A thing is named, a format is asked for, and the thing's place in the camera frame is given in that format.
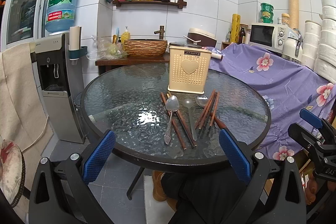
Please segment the brown wooden chopstick pair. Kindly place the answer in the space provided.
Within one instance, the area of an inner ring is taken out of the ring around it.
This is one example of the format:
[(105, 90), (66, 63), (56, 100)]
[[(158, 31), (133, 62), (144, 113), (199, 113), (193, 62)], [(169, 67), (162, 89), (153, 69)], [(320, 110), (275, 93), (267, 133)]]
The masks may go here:
[(195, 124), (195, 129), (203, 129), (209, 120), (210, 126), (213, 125), (214, 115), (218, 107), (219, 95), (219, 92), (217, 92), (215, 89), (212, 91), (209, 100), (205, 104), (205, 107), (203, 108), (203, 111)]

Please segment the small metal spoon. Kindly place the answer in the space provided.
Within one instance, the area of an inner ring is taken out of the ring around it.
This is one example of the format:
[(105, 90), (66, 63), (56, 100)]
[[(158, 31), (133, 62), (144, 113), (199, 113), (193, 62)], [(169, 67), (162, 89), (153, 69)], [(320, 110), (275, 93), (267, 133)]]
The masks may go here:
[(208, 103), (209, 99), (204, 95), (198, 95), (196, 97), (196, 102), (200, 107), (205, 107)]

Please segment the ornate metal spoon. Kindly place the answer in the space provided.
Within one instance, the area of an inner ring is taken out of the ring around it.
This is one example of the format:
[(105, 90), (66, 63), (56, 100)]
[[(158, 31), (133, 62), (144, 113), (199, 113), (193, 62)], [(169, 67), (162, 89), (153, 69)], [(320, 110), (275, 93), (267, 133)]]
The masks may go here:
[(173, 114), (179, 110), (178, 98), (176, 96), (169, 97), (165, 107), (170, 114), (169, 123), (167, 124), (167, 129), (165, 131), (164, 142), (166, 145), (169, 145), (171, 142), (171, 121), (173, 119)]

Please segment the black gold-tipped chopstick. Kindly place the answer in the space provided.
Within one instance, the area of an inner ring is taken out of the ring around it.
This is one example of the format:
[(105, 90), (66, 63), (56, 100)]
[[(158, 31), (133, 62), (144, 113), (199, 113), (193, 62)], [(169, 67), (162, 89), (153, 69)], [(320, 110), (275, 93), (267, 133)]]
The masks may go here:
[(183, 118), (181, 111), (178, 110), (174, 114), (177, 116), (177, 118), (179, 120), (179, 123), (181, 124), (181, 127), (183, 129), (183, 132), (185, 133), (185, 135), (187, 136), (187, 139), (189, 140), (189, 142), (191, 144), (191, 147), (195, 148), (197, 145), (196, 145), (195, 141), (193, 140), (193, 137), (191, 136), (191, 131), (187, 127), (186, 121)]

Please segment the translucent plastic spoon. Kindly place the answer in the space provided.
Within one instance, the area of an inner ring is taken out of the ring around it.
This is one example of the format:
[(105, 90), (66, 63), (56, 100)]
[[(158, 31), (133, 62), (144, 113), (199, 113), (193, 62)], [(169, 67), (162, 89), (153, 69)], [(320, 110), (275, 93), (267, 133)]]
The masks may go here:
[(194, 102), (190, 98), (186, 98), (183, 101), (183, 106), (187, 108), (188, 113), (189, 113), (190, 128), (191, 128), (193, 140), (197, 141), (197, 133), (195, 131), (195, 122), (194, 122), (194, 117), (192, 114), (192, 108), (194, 106)]

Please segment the beige hanging cloth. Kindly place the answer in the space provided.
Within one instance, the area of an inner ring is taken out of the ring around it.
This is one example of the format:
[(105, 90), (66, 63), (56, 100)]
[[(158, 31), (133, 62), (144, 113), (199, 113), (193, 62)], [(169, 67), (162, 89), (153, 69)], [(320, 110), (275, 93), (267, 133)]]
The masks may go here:
[(40, 158), (53, 135), (39, 98), (29, 43), (1, 52), (1, 137), (26, 159)]

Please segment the dark sauce bottle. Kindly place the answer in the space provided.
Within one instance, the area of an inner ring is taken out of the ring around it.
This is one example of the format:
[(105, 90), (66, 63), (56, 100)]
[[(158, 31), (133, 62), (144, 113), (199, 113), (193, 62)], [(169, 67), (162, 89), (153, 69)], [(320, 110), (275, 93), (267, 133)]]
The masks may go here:
[(238, 44), (244, 43), (244, 37), (245, 37), (245, 29), (244, 27), (241, 27), (239, 31)]

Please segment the green stacked bowls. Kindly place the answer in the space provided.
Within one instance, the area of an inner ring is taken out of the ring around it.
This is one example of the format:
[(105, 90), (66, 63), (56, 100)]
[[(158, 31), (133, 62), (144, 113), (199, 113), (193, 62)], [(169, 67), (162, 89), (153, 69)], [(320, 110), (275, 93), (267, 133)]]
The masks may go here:
[(260, 21), (262, 23), (273, 23), (273, 9), (274, 7), (269, 3), (260, 4)]

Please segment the yellow foil roll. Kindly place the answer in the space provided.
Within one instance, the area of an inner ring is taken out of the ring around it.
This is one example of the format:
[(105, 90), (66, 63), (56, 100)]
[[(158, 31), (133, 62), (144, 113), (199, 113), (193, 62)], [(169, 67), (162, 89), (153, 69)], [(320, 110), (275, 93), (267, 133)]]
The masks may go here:
[(239, 31), (240, 31), (240, 15), (232, 14), (232, 24), (231, 24), (231, 34), (230, 34), (231, 43), (238, 43)]

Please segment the brown rice cooker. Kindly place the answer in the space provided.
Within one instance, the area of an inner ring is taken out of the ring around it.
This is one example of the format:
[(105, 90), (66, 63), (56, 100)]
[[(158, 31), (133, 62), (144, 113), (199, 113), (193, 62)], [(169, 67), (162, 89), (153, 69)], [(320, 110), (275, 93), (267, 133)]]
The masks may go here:
[(199, 28), (190, 28), (187, 37), (193, 41), (200, 40), (197, 45), (202, 47), (215, 47), (217, 44), (217, 39), (214, 34)]

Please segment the beige perforated utensil holder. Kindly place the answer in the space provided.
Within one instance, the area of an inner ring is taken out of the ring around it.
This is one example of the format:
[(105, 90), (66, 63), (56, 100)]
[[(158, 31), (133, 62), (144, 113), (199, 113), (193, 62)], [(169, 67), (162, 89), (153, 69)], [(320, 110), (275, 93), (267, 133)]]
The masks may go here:
[(211, 51), (171, 43), (168, 91), (203, 94)]

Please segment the dark wooden counter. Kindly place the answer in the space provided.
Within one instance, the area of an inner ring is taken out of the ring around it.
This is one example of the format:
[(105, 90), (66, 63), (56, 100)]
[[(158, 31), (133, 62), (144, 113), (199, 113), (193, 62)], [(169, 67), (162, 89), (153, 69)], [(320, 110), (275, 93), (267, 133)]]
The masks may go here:
[(127, 65), (138, 65), (138, 64), (148, 64), (148, 63), (169, 63), (169, 53), (165, 52), (161, 56), (127, 56), (120, 59), (113, 60), (97, 60), (95, 65), (98, 67), (98, 73), (101, 75), (112, 69)]

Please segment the paper cup holder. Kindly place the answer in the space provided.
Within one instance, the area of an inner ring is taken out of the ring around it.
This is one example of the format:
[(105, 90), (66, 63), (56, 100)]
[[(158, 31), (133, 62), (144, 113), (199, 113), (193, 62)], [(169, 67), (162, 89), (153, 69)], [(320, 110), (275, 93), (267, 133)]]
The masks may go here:
[(70, 40), (68, 56), (72, 65), (76, 65), (79, 59), (87, 54), (87, 46), (81, 46), (81, 26), (70, 28)]

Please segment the clear plastic bag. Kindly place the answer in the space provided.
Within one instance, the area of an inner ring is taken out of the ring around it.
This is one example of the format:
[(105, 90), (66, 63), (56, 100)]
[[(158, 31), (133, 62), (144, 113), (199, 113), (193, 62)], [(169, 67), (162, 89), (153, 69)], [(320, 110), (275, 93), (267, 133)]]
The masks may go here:
[(93, 50), (87, 52), (87, 59), (90, 61), (116, 60), (127, 57), (121, 42), (116, 42), (112, 37), (98, 38), (92, 36)]

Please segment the woven pattern basin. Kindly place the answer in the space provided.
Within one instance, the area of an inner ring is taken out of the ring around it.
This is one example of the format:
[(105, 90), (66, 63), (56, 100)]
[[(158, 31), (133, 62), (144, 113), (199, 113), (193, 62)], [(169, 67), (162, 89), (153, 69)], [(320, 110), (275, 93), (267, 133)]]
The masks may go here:
[(167, 40), (129, 39), (123, 42), (123, 49), (129, 56), (161, 56), (167, 48)]

